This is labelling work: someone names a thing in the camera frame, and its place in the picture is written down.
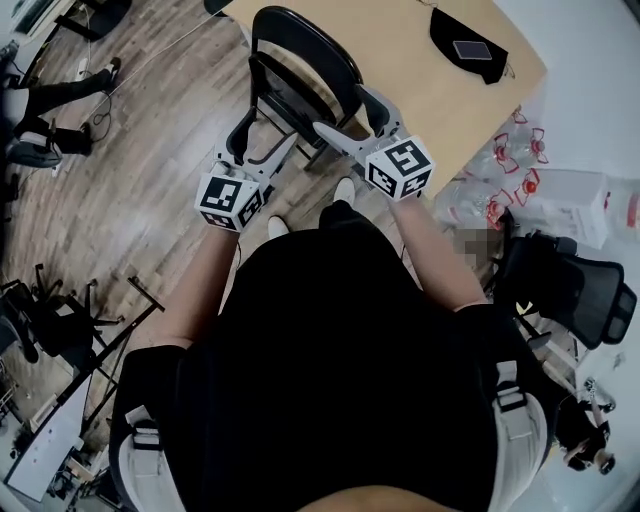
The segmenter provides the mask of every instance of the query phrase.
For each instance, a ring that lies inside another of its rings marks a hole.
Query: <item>black shoe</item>
[[[109,79],[109,83],[104,88],[104,92],[106,92],[107,94],[116,88],[116,81],[118,80],[118,75],[120,74],[122,61],[118,57],[114,57],[113,59],[111,59],[111,62],[109,64],[113,66],[113,69],[111,70],[111,78]]]
[[[91,145],[93,144],[93,139],[91,138],[91,125],[89,123],[82,123],[80,131],[84,133],[86,137],[84,148],[80,151],[80,154],[89,156],[91,154]]]

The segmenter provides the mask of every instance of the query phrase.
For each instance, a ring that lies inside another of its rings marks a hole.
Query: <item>black and white marker cube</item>
[[[260,184],[220,174],[203,174],[196,210],[212,226],[240,233],[264,205]]]
[[[434,168],[427,148],[414,136],[368,155],[365,179],[394,201],[400,201],[424,190]]]

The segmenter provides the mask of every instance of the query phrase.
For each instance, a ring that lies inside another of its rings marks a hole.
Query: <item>wooden floor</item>
[[[201,0],[135,0],[125,20],[92,45],[90,70],[96,72],[119,56],[122,79],[131,77],[150,57],[207,18]],[[41,83],[72,80],[87,52],[81,37],[60,30],[39,63]],[[111,128],[90,157],[66,158],[55,178],[49,170],[29,174],[31,169],[19,169],[24,185],[12,206],[4,279],[31,283],[37,263],[45,265],[50,282],[64,280],[65,292],[80,291],[96,278],[94,313],[124,315],[128,320],[146,303],[127,284],[127,277],[137,275],[153,295],[165,299],[207,229],[193,209],[200,174],[210,169],[221,132],[248,108],[247,56],[238,26],[228,19],[210,19],[116,91]],[[101,95],[95,95],[55,111],[57,126],[77,128],[101,101]],[[97,127],[94,136],[103,136],[105,127]],[[250,134],[252,154],[264,155],[279,138],[274,128],[259,122]],[[300,170],[304,163],[295,155],[285,167],[271,203],[241,238],[243,259],[266,240],[270,214],[283,216],[296,230],[315,227],[335,185],[350,173],[350,162],[331,152],[311,172]],[[385,201],[360,180],[357,184],[357,209],[400,253],[402,245]],[[151,339],[152,327],[153,317],[136,335]],[[117,331],[108,328],[104,334],[110,338]],[[38,364],[29,365],[12,347],[4,359],[21,385],[16,403],[23,418],[31,417],[71,379],[59,358],[41,354]],[[87,414],[104,391],[105,379],[96,378]],[[109,410],[96,423],[90,442],[101,444],[107,438],[104,418]]]

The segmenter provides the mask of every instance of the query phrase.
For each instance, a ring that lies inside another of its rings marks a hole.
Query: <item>wooden table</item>
[[[429,197],[477,153],[546,72],[491,0],[438,0],[438,5],[509,52],[516,78],[493,85],[440,53],[429,37],[432,9],[417,0],[234,0],[224,12],[251,27],[259,9],[274,4],[332,36],[351,54],[364,83],[400,109],[409,132],[422,138],[436,161]]]

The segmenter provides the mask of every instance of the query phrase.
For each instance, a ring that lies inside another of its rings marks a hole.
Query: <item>white sneaker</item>
[[[353,207],[353,203],[356,200],[356,186],[351,178],[342,178],[336,191],[333,194],[333,202],[345,201],[349,203],[349,206]]]
[[[289,227],[280,217],[269,217],[269,223],[267,224],[267,230],[269,231],[269,240],[278,238],[279,236],[289,233]]]

